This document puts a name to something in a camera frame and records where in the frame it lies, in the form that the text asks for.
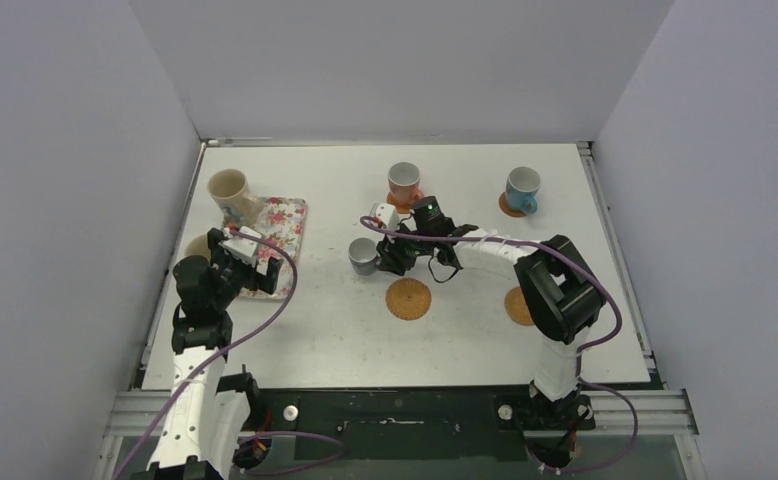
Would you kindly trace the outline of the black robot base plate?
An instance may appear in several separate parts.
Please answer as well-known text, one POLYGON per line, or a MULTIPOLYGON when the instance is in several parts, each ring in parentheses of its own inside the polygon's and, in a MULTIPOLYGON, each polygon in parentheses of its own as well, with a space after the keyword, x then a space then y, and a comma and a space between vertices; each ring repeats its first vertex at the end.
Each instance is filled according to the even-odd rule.
POLYGON ((576 435, 596 426, 589 397, 582 392, 556 405, 540 394, 531 394, 526 385, 372 388, 372 389, 263 389, 243 427, 247 431, 303 431, 326 435, 341 441, 344 456, 351 460, 454 460, 486 457, 500 462, 521 462, 530 453, 545 459, 561 459, 573 452, 576 435), (304 427, 294 424, 295 406, 283 409, 283 422, 272 420, 272 408, 280 400, 296 400, 306 394, 315 398, 319 391, 331 393, 340 400, 343 393, 391 392, 403 398, 434 400, 446 393, 450 400, 469 400, 481 407, 485 400, 516 400, 517 414, 508 405, 498 409, 499 422, 473 415, 462 425, 446 419, 428 418, 421 424, 381 425, 376 421, 356 419, 352 423, 335 422, 329 404, 320 402, 321 417, 304 427))

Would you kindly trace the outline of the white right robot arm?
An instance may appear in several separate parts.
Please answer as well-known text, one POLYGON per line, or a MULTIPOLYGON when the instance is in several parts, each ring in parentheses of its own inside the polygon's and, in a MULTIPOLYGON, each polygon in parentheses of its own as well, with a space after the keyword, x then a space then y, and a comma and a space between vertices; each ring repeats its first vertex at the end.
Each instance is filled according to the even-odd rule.
POLYGON ((433 196, 411 210, 414 225, 403 224, 395 206, 374 205, 364 224, 383 233, 376 246, 379 270, 398 276, 418 258, 461 270, 482 270, 515 278, 532 321, 543 335, 539 366, 531 381, 539 393, 533 419, 554 428, 571 412, 567 398, 578 388, 578 350, 598 320, 607 298, 572 241, 556 235, 526 245, 471 224, 457 225, 433 196))

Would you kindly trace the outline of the small white cup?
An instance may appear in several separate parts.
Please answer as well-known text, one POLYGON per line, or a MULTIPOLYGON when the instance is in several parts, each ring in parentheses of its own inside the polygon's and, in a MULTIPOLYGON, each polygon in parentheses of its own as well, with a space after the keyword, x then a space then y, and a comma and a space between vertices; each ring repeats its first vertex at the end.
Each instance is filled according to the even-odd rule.
POLYGON ((353 240, 348 247, 348 258, 353 271, 359 276, 370 276, 377 271, 379 255, 377 243, 370 238, 353 240))

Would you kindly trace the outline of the pink mug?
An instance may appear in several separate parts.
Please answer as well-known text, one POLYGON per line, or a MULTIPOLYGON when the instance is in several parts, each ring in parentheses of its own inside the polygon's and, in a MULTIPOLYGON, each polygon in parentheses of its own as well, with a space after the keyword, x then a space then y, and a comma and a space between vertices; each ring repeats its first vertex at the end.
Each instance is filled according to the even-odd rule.
POLYGON ((401 201, 407 200, 414 190, 421 190, 420 170, 410 162, 398 162, 392 165, 388 171, 387 179, 389 192, 392 192, 395 198, 401 201))

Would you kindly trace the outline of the blue mug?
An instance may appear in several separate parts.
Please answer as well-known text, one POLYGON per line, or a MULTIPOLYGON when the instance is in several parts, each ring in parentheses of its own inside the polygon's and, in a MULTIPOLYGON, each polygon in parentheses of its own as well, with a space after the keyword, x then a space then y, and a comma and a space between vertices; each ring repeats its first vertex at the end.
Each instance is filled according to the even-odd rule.
POLYGON ((507 176, 504 193, 511 209, 521 210, 527 215, 539 210, 536 195, 541 187, 539 173, 530 167, 516 167, 507 176))

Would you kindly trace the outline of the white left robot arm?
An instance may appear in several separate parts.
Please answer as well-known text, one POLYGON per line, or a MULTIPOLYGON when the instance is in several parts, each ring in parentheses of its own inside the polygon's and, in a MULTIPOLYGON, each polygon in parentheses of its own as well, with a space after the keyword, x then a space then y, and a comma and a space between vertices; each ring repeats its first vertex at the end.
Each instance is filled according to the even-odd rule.
POLYGON ((282 260, 259 266, 265 241, 248 228, 212 228, 208 255, 189 255, 173 268, 180 301, 172 325, 172 397, 157 420, 162 431, 136 479, 225 479, 241 430, 263 419, 264 403, 247 371, 225 375, 233 322, 227 309, 244 290, 272 294, 282 260))

